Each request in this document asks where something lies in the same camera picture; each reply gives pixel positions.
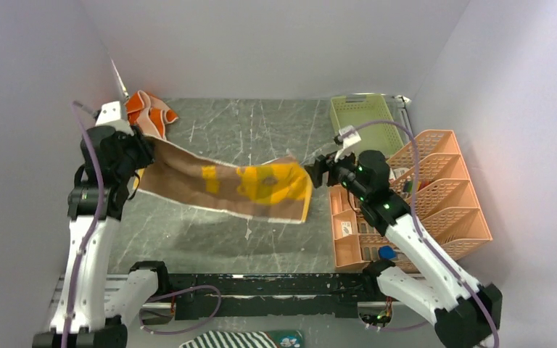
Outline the brown yellow bear towel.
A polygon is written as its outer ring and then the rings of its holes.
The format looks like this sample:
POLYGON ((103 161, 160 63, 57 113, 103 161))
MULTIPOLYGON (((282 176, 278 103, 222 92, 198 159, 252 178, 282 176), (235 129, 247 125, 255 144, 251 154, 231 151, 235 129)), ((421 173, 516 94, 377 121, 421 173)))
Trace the brown yellow bear towel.
POLYGON ((200 209, 270 223, 304 223, 313 183, 291 155, 261 165, 236 166, 193 154, 147 136, 155 161, 139 190, 200 209))

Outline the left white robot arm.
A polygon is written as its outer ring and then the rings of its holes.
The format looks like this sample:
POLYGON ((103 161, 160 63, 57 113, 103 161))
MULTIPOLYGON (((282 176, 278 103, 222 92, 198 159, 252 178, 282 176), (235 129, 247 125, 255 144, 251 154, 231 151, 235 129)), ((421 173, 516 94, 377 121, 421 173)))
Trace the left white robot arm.
POLYGON ((128 326, 150 298, 169 297, 172 281, 165 263, 137 262, 124 283, 106 295, 112 243, 132 199, 130 183, 154 162, 153 146, 131 125, 123 103, 93 112, 94 126, 81 127, 83 164, 67 198, 69 253, 60 297, 46 331, 33 347, 126 347, 128 326))

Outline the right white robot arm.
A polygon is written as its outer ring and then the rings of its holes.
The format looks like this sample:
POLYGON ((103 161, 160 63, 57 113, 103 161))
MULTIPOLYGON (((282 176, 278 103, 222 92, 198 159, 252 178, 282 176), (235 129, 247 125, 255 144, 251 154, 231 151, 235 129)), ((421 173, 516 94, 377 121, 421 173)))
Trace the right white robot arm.
POLYGON ((358 156, 359 127, 342 128, 334 141, 339 150, 321 155, 306 167, 315 187, 339 184, 360 202, 360 213, 377 232, 393 243, 420 271, 418 281, 387 258, 365 271, 363 293, 372 300, 384 295, 402 302, 433 325, 445 347, 475 347, 488 337, 500 344, 503 295, 490 283, 482 285, 460 268, 425 229, 416 214, 416 193, 405 201, 390 187, 391 167, 379 150, 358 156))

